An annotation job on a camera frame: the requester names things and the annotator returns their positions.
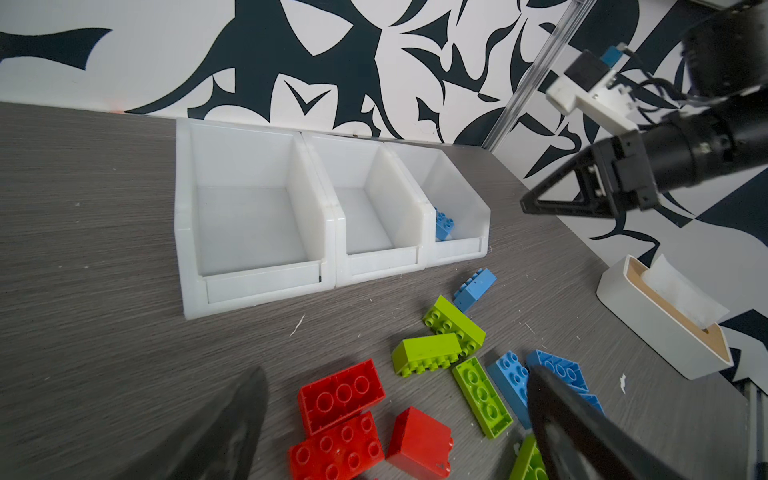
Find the blue lego brick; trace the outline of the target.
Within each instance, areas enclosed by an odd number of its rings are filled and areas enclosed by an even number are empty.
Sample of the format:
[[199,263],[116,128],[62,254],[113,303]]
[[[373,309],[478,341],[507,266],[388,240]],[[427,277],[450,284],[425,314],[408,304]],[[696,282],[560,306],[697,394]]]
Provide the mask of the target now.
[[508,351],[488,366],[488,373],[502,397],[526,430],[532,428],[528,411],[529,371],[518,356]]
[[435,209],[436,213],[436,233],[435,237],[438,241],[445,241],[451,235],[454,220],[447,217],[445,213]]
[[598,399],[598,397],[591,393],[580,393],[579,396],[585,400],[589,405],[593,406],[602,415],[605,414],[604,409]]
[[589,392],[589,387],[577,362],[541,350],[534,350],[526,357],[526,365],[529,368],[537,365],[543,366],[577,393]]
[[453,294],[454,305],[462,313],[467,313],[496,280],[496,276],[490,270],[484,268],[477,270]]

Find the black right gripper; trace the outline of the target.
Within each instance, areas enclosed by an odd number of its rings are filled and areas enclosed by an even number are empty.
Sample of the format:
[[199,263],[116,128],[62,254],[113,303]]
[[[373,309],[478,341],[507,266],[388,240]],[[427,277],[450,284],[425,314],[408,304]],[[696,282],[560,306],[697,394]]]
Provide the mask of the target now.
[[[579,187],[574,200],[542,198],[571,173]],[[526,214],[590,218],[618,218],[658,204],[649,156],[637,130],[603,139],[574,155],[520,200]]]

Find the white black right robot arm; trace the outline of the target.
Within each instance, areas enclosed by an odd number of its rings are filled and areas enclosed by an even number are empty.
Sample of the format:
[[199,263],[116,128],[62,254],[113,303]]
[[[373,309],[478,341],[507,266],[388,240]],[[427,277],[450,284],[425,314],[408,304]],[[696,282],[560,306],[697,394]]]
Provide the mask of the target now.
[[546,91],[563,115],[575,110],[607,130],[532,188],[520,201],[534,215],[617,218],[659,205],[662,193],[767,162],[767,4],[742,1],[690,28],[682,38],[692,94],[651,77],[680,102],[656,125],[631,120],[634,90],[617,84],[614,65],[625,47],[602,57],[582,52]]

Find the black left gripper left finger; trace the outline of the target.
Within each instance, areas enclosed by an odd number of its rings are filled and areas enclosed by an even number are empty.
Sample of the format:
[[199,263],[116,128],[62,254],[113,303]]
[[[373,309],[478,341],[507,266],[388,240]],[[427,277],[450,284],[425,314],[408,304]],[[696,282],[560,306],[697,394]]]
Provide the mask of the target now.
[[246,479],[267,413],[268,381],[250,367],[118,479]]

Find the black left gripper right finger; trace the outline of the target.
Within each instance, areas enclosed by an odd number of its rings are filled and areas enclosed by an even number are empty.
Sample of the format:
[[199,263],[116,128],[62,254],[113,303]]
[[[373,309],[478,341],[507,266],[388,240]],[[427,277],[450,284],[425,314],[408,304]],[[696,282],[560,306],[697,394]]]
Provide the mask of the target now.
[[680,479],[543,366],[529,369],[528,410],[551,479]]

